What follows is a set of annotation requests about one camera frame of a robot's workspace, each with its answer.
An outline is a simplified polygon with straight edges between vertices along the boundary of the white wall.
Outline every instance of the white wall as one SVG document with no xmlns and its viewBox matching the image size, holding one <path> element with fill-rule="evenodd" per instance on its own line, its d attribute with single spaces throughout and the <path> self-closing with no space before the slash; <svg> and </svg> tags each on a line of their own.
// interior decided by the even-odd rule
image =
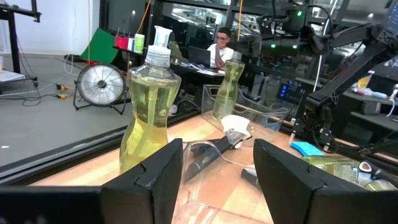
<svg viewBox="0 0 398 224">
<path fill-rule="evenodd" d="M 7 2 L 31 9 L 27 0 Z M 40 23 L 33 22 L 32 17 L 16 14 L 17 35 L 24 53 L 81 54 L 100 20 L 100 0 L 37 0 L 37 10 L 42 13 Z M 5 50 L 10 53 L 7 21 L 0 24 L 0 32 L 6 36 Z"/>
</svg>

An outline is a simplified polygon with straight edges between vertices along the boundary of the man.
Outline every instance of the man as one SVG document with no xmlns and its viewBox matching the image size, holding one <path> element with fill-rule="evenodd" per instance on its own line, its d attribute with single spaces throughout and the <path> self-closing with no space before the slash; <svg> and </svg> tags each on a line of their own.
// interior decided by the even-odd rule
<svg viewBox="0 0 398 224">
<path fill-rule="evenodd" d="M 210 67 L 224 70 L 225 61 L 232 58 L 234 50 L 226 47 L 226 44 L 231 40 L 231 30 L 227 27 L 222 27 L 218 30 L 216 35 L 216 43 L 212 44 L 207 50 L 211 52 Z"/>
</svg>

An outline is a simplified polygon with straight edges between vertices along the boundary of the white pump cap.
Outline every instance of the white pump cap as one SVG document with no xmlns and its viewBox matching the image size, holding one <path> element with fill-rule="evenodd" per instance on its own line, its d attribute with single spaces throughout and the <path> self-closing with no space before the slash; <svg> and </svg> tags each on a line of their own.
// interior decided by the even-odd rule
<svg viewBox="0 0 398 224">
<path fill-rule="evenodd" d="M 147 57 L 145 62 L 157 66 L 170 66 L 171 50 L 167 48 L 169 44 L 169 36 L 172 30 L 155 26 L 156 35 L 153 45 L 148 47 Z"/>
</svg>

